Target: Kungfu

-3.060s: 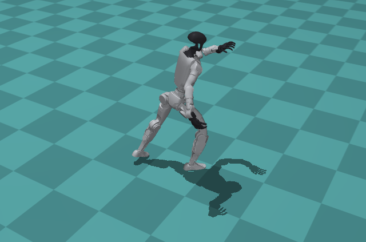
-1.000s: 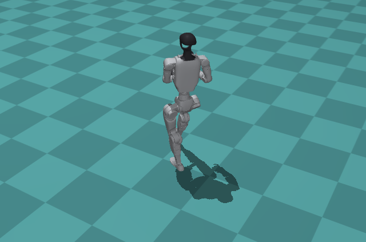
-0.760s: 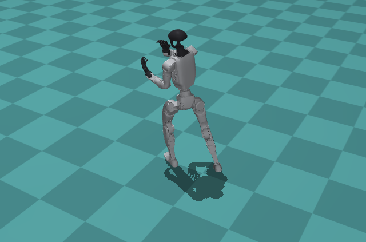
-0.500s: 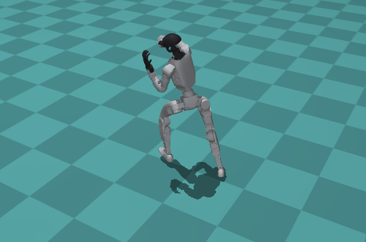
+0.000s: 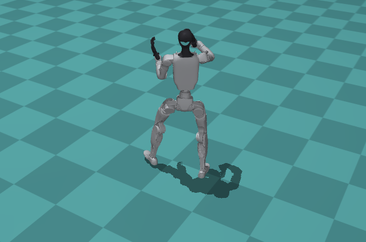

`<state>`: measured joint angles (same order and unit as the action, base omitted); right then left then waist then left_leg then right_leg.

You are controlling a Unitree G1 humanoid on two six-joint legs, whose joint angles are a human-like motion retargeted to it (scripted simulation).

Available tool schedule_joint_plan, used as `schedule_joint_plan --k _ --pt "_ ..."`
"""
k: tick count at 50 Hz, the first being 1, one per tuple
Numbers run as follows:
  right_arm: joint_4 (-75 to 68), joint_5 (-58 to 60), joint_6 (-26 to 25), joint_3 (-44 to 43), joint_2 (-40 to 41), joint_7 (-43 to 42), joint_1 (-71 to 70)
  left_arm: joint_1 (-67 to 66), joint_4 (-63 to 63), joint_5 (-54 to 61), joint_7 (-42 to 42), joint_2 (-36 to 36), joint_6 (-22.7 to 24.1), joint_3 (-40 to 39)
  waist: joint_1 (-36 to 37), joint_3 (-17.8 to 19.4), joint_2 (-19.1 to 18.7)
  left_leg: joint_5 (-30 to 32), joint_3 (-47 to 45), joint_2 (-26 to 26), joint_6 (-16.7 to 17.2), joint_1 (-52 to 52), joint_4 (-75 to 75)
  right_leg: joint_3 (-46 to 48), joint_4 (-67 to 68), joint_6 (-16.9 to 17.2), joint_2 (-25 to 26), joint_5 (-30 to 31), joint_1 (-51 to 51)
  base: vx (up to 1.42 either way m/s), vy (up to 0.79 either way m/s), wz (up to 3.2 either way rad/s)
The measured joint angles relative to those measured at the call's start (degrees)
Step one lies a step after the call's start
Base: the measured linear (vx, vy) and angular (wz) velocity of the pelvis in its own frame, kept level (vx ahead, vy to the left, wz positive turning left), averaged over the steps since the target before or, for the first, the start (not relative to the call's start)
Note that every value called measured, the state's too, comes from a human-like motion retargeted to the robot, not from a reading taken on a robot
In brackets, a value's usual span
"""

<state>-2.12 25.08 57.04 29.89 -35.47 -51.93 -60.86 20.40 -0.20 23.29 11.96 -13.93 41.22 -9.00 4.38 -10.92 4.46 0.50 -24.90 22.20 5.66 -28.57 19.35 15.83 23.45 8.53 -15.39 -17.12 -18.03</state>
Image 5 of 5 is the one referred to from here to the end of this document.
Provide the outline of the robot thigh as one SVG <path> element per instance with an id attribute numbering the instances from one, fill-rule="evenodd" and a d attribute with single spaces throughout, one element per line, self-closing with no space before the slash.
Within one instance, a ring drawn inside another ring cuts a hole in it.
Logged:
<path id="1" fill-rule="evenodd" d="M 174 111 L 176 110 L 176 106 L 176 100 L 172 98 L 167 98 L 158 108 L 154 125 L 159 126 L 159 135 L 165 133 L 166 127 L 164 125 L 164 121 L 169 117 L 171 113 L 174 113 Z"/>
<path id="2" fill-rule="evenodd" d="M 192 112 L 196 118 L 198 126 L 198 133 L 196 134 L 196 140 L 199 143 L 203 143 L 203 135 L 207 133 L 207 119 L 205 107 L 202 101 L 193 101 Z"/>

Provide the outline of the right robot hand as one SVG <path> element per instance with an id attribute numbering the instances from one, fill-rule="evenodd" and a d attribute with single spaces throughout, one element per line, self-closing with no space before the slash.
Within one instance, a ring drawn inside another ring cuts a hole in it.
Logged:
<path id="1" fill-rule="evenodd" d="M 190 29 L 185 29 L 185 30 L 189 30 L 190 31 Z M 197 43 L 197 40 L 195 39 L 195 37 L 193 35 L 193 41 L 192 41 L 191 44 L 192 44 L 193 47 L 197 47 L 197 44 L 196 43 Z"/>

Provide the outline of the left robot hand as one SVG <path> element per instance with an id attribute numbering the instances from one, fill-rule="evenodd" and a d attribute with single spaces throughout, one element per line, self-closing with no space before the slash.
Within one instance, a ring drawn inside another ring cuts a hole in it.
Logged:
<path id="1" fill-rule="evenodd" d="M 153 52 L 153 56 L 155 56 L 156 60 L 159 60 L 160 56 L 159 56 L 159 53 L 156 52 L 156 48 L 154 47 L 154 40 L 155 40 L 155 37 L 152 37 L 152 39 L 150 40 L 152 52 Z"/>

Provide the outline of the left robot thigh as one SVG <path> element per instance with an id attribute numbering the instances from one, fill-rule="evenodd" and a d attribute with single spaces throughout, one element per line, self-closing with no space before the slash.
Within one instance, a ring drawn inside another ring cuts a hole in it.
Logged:
<path id="1" fill-rule="evenodd" d="M 159 126 L 159 135 L 165 133 L 166 127 L 164 125 L 164 121 L 169 117 L 171 113 L 174 113 L 174 111 L 176 110 L 176 106 L 176 100 L 172 98 L 167 98 L 158 108 L 154 125 Z"/>

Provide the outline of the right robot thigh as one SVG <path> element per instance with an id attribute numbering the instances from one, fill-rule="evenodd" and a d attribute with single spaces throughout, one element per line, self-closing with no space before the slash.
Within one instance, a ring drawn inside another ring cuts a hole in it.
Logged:
<path id="1" fill-rule="evenodd" d="M 198 133 L 196 134 L 196 140 L 199 143 L 203 143 L 203 135 L 207 133 L 207 119 L 205 107 L 202 101 L 193 101 L 192 112 L 196 118 L 198 126 Z"/>

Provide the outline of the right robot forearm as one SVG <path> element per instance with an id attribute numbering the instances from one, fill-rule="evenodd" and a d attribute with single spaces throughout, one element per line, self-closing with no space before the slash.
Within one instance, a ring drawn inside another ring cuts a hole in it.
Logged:
<path id="1" fill-rule="evenodd" d="M 197 41 L 197 49 L 198 50 L 200 50 L 202 53 L 210 53 L 212 56 L 214 56 L 214 54 L 211 52 L 211 50 L 208 48 L 208 47 L 206 47 L 201 41 Z M 192 44 L 191 44 L 191 47 L 193 47 L 192 46 Z"/>

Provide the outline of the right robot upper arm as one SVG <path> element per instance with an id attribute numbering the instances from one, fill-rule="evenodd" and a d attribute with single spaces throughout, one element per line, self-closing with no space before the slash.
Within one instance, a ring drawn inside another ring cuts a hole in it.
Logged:
<path id="1" fill-rule="evenodd" d="M 198 58 L 199 58 L 200 64 L 204 64 L 204 63 L 207 63 L 207 62 L 210 62 L 210 61 L 214 60 L 214 56 L 212 56 L 209 52 L 208 53 L 200 53 L 198 55 Z"/>

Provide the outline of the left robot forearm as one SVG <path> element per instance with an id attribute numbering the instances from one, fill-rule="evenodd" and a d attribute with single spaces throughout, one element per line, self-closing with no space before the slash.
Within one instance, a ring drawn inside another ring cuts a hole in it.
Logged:
<path id="1" fill-rule="evenodd" d="M 155 57 L 154 57 L 154 59 L 156 60 Z M 159 78 L 159 76 L 160 76 L 159 70 L 160 70 L 160 66 L 161 66 L 161 62 L 162 62 L 161 59 L 162 59 L 162 57 L 160 56 L 160 59 L 159 60 L 156 60 L 156 74 L 157 74 L 157 78 Z"/>

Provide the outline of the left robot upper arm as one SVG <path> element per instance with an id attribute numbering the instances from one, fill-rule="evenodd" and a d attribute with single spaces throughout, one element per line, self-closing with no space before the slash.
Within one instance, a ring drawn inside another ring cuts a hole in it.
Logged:
<path id="1" fill-rule="evenodd" d="M 160 76 L 158 79 L 164 80 L 167 78 L 167 71 L 169 69 L 169 66 L 173 63 L 173 55 L 172 54 L 166 54 L 162 58 L 161 66 L 160 66 Z"/>

